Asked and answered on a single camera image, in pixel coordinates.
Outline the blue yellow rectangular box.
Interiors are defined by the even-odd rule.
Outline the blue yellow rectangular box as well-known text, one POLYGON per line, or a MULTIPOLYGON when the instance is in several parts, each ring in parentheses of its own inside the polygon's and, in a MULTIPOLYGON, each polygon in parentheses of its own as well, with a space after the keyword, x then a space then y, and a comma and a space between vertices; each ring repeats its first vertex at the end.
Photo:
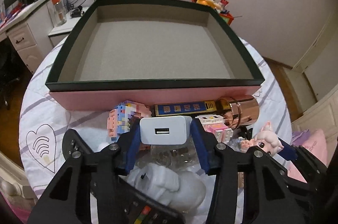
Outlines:
POLYGON ((154 113, 156 117, 196 115, 214 113, 216 111, 216 103, 213 100, 154 105, 154 113))

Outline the white USB charger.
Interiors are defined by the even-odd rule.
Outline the white USB charger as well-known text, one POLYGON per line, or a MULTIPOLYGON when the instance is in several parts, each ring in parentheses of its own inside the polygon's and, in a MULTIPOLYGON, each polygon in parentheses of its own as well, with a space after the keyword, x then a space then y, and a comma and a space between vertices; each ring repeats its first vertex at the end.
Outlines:
POLYGON ((140 140, 145 145, 184 145, 190 137, 192 118, 152 117, 140 121, 140 140))

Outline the rose gold metal cylinder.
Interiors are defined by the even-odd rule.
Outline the rose gold metal cylinder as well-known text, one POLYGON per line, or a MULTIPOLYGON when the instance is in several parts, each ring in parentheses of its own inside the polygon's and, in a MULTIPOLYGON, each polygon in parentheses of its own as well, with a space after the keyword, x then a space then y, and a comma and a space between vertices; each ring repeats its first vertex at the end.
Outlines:
POLYGON ((217 113, 232 129, 249 126, 259 117, 259 105, 252 95, 224 96, 216 101, 217 113))

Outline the red toy basket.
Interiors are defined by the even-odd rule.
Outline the red toy basket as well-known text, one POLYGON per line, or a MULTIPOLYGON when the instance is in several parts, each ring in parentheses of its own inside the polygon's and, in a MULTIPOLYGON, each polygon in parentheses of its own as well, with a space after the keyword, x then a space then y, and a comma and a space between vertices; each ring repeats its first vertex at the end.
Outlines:
POLYGON ((233 20, 234 20, 233 15, 232 15, 231 13, 229 13, 229 12, 227 12, 227 13, 225 13, 225 12, 220 12, 219 15, 220 15, 220 17, 226 22, 226 24, 227 24, 228 26, 230 26, 231 23, 232 23, 233 20))

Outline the pink cushion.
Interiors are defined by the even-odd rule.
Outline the pink cushion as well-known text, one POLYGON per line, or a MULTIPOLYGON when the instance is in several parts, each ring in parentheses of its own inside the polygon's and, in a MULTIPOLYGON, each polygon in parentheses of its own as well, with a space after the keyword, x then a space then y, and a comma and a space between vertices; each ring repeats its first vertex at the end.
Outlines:
MULTIPOLYGON (((325 164, 325 166, 327 165, 327 142, 322 129, 316 130, 306 141, 301 144, 301 146, 310 151, 316 158, 325 164)), ((306 180, 293 163, 290 163, 289 165, 288 177, 306 183, 306 180)))

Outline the white desk with drawers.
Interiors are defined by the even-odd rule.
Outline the white desk with drawers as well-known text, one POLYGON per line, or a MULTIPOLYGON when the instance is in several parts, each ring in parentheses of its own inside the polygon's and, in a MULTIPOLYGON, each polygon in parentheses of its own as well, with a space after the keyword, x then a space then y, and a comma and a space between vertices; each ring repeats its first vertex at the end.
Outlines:
POLYGON ((35 73, 53 49, 49 33, 55 27, 51 0, 38 0, 26 6, 1 27, 1 41, 9 39, 31 73, 35 73))

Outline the clear glass jar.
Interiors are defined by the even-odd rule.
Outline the clear glass jar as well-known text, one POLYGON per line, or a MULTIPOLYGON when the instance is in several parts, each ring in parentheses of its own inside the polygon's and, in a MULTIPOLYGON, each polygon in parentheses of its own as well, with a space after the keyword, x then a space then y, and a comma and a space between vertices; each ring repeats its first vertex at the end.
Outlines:
POLYGON ((171 170, 183 170, 198 163, 196 149, 191 143, 152 145, 141 159, 143 163, 155 163, 171 170))

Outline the black remote control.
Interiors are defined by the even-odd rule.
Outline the black remote control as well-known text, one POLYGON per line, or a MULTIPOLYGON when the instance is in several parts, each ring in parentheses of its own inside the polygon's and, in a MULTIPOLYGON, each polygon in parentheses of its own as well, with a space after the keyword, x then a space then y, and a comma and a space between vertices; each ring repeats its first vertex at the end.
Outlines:
POLYGON ((183 214, 151 199, 119 177, 117 202, 128 223, 186 223, 183 214))

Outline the pink white brick toy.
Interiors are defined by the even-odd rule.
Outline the pink white brick toy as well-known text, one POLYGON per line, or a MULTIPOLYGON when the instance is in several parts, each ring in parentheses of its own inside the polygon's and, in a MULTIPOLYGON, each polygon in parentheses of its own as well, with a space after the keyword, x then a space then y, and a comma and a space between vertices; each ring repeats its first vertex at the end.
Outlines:
POLYGON ((225 125, 225 119, 221 115, 198 115, 204 130, 212 133, 219 143, 227 144, 233 136, 233 130, 225 125))

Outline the pastel brick block toy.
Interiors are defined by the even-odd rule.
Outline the pastel brick block toy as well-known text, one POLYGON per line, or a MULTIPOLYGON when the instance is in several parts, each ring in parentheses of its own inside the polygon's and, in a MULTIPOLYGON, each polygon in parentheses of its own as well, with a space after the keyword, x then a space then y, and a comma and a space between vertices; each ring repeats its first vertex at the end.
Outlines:
POLYGON ((150 108, 142 103, 130 100, 121 102, 109 112, 107 119, 108 137, 111 141, 116 142, 121 134, 130 130, 135 118, 142 119, 150 116, 150 108))

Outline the small white side cabinet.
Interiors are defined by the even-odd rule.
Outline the small white side cabinet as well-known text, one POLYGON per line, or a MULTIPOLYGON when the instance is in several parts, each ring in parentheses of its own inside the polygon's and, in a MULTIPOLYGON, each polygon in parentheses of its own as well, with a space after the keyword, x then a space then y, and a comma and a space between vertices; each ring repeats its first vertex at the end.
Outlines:
POLYGON ((54 27, 51 32, 48 34, 49 39, 53 47, 58 45, 64 38, 66 38, 75 27, 77 22, 80 20, 80 17, 73 18, 71 17, 71 12, 67 13, 66 23, 54 27))

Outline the orange lid water bottle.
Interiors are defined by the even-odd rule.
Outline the orange lid water bottle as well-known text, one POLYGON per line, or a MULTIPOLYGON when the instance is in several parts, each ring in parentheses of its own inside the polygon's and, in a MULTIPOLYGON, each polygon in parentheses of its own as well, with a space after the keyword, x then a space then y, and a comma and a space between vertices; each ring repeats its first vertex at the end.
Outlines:
POLYGON ((65 24, 67 22, 67 17, 61 0, 52 0, 52 4, 55 10, 57 25, 60 26, 65 24))

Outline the green pink storage box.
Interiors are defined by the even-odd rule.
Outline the green pink storage box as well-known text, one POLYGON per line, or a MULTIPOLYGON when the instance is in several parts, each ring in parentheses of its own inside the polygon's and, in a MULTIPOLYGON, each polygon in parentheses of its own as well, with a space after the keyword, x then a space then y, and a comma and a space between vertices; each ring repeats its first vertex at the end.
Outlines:
POLYGON ((264 81, 211 7, 182 0, 98 0, 65 39, 46 86, 67 110, 108 111, 255 93, 264 81))

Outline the white bear night light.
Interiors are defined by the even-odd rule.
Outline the white bear night light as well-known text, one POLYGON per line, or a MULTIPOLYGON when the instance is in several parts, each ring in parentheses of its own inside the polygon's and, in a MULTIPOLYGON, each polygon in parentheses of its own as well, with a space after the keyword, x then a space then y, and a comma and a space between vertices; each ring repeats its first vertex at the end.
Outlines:
POLYGON ((175 172, 156 163, 135 167, 126 181, 151 199, 181 213, 197 208, 206 196, 206 186, 197 174, 175 172))

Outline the pink pig doll figurine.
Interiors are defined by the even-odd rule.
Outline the pink pig doll figurine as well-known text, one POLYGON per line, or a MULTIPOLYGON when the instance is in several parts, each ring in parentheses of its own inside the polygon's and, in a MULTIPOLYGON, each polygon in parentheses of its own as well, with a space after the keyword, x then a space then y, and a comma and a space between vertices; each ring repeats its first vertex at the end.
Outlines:
POLYGON ((274 156, 284 149, 277 134, 273 131, 270 121, 267 121, 252 139, 240 141, 240 150, 242 152, 247 152, 253 146, 258 146, 270 156, 274 156))

